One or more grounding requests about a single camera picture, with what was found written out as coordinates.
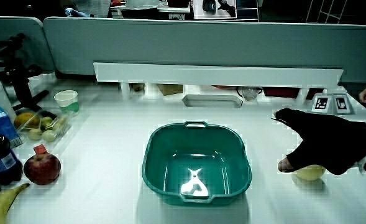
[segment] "fruit tray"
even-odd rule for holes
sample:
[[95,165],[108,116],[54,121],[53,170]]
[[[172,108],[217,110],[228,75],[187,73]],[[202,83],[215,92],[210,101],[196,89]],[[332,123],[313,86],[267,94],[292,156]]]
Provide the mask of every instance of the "fruit tray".
[[252,181],[240,136],[202,121],[155,130],[147,144],[142,177],[172,205],[226,205]]
[[59,110],[23,110],[16,113],[13,125],[23,142],[57,142],[71,127],[68,116]]

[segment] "tabletop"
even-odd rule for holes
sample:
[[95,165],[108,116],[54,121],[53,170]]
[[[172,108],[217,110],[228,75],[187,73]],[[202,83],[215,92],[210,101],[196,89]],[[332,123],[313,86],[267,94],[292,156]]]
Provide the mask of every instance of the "tabletop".
[[[312,182],[277,169],[301,138],[272,120],[273,113],[286,107],[306,111],[311,102],[294,105],[259,96],[241,108],[186,107],[176,96],[121,100],[117,84],[54,78],[46,83],[40,88],[50,94],[41,106],[57,107],[53,95],[72,89],[78,92],[80,111],[66,135],[48,148],[62,163],[59,178],[24,190],[7,223],[366,223],[366,173],[358,168],[342,175],[326,171]],[[350,100],[355,114],[344,118],[366,122],[366,109]],[[150,135],[160,126],[187,120],[226,126],[241,136],[252,183],[231,204],[169,205],[144,184],[141,168]],[[14,152],[24,163],[34,154],[33,146],[25,142]],[[20,182],[4,188],[24,182],[29,180],[23,174]]]

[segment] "gray cubicle partition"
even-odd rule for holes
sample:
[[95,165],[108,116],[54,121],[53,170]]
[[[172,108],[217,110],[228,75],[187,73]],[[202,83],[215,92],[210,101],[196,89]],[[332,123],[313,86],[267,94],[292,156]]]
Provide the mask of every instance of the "gray cubicle partition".
[[25,67],[37,64],[44,72],[53,72],[55,66],[42,22],[33,17],[0,16],[0,40],[8,40],[19,33],[23,33],[25,39],[16,57],[23,60]]
[[366,82],[366,26],[49,17],[57,70],[94,74],[93,62],[343,68]]

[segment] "plastic bottle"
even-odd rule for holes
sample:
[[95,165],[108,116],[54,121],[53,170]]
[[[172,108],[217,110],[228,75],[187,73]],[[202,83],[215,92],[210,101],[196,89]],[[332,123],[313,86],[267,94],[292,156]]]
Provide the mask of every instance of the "plastic bottle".
[[22,163],[10,148],[10,141],[0,134],[0,184],[9,185],[22,177]]

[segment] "black stand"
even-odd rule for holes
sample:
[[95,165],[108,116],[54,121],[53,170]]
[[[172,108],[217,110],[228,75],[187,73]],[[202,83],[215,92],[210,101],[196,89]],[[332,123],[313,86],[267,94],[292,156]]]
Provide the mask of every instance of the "black stand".
[[0,60],[0,67],[4,67],[4,71],[0,72],[0,80],[3,83],[11,83],[16,91],[20,104],[13,106],[15,111],[28,108],[36,112],[41,109],[37,103],[48,95],[48,91],[44,90],[35,96],[31,94],[28,78],[40,75],[42,69],[38,65],[25,68],[22,59],[16,58],[16,50],[22,47],[24,38],[24,34],[17,34],[9,40],[0,41],[0,57],[3,58]]

